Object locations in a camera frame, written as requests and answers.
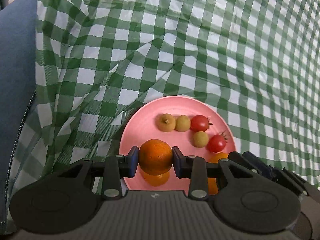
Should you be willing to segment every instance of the blue cushion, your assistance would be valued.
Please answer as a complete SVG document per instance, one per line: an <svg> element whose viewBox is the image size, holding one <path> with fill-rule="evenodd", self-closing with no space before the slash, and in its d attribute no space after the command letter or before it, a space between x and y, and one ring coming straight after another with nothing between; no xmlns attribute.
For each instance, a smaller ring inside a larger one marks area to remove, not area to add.
<svg viewBox="0 0 320 240"><path fill-rule="evenodd" d="M37 0L16 0L0 11L0 221L11 151L35 90Z"/></svg>

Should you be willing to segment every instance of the checkered tablecloth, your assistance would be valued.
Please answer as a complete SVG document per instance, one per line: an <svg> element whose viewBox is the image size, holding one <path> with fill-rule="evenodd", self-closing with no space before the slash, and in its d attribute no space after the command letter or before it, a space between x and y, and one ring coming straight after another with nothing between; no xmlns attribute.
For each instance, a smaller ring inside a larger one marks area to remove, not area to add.
<svg viewBox="0 0 320 240"><path fill-rule="evenodd" d="M53 170L117 154L134 112L167 95L208 104L238 152L320 186L319 11L318 0L38 0L36 104L8 203Z"/></svg>

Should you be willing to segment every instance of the plate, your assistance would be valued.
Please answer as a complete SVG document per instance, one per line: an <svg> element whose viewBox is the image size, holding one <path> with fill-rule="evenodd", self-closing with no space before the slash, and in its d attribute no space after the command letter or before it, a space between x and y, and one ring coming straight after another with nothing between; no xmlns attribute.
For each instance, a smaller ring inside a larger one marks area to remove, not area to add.
<svg viewBox="0 0 320 240"><path fill-rule="evenodd" d="M184 96L168 96L156 99L140 108L129 120L127 126L124 129L121 141L119 153L127 155L132 146L140 146L150 140L159 139L170 147L178 146L182 154L185 156L196 155L203 157L206 161L209 161L210 157L215 153L209 152L205 147L196 148L191 144L193 132L191 130L186 132L172 131L169 133L161 132L156 127L156 117L159 114L172 114L177 117L179 115L187 115L192 118L195 115L201 114L204 116L210 116L210 125L206 133L211 138L215 134L225 132L228 138L227 145L223 149L223 152L232 152L236 150L233 135L230 128L223 120L223 118L212 110L206 104ZM140 167L138 166L136 175L134 178L124 178L128 189L132 190L184 190L188 193L190 179L178 179L175 176L173 167L170 170L169 180L158 187L149 185L142 177Z"/></svg>

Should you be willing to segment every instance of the red tomato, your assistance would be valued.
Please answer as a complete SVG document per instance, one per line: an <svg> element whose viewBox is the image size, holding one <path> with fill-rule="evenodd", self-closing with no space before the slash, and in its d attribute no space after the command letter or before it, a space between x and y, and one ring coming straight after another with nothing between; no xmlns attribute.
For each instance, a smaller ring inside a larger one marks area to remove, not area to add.
<svg viewBox="0 0 320 240"><path fill-rule="evenodd" d="M194 132L205 132L211 124L212 123L209 122L208 117L196 115L191 119L190 129Z"/></svg>
<svg viewBox="0 0 320 240"><path fill-rule="evenodd" d="M225 148L226 143L226 139L223 135L216 134L209 140L207 148L211 152L219 153Z"/></svg>

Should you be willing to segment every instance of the orange fruit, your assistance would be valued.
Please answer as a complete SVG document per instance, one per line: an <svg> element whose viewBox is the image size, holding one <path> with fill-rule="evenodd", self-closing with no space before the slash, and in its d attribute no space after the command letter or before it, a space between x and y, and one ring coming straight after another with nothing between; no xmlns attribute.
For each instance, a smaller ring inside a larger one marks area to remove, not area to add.
<svg viewBox="0 0 320 240"><path fill-rule="evenodd" d="M218 163L218 160L220 159L227 159L228 155L228 153L216 153L210 158L209 163ZM208 188L209 195L215 195L218 193L216 178L208 178Z"/></svg>
<svg viewBox="0 0 320 240"><path fill-rule="evenodd" d="M227 159L228 155L229 155L228 153L215 153L210 158L209 163L218 163L218 160L220 159Z"/></svg>
<svg viewBox="0 0 320 240"><path fill-rule="evenodd" d="M151 139L141 145L139 151L140 168L149 175L161 175L172 167L173 155L164 141Z"/></svg>
<svg viewBox="0 0 320 240"><path fill-rule="evenodd" d="M167 171L164 174L153 176L145 173L143 170L141 170L142 176L146 182L148 182L151 186L158 187L160 185L163 185L166 183L170 177L170 172Z"/></svg>
<svg viewBox="0 0 320 240"><path fill-rule="evenodd" d="M216 178L208 178L209 195L216 195L218 193L218 186Z"/></svg>

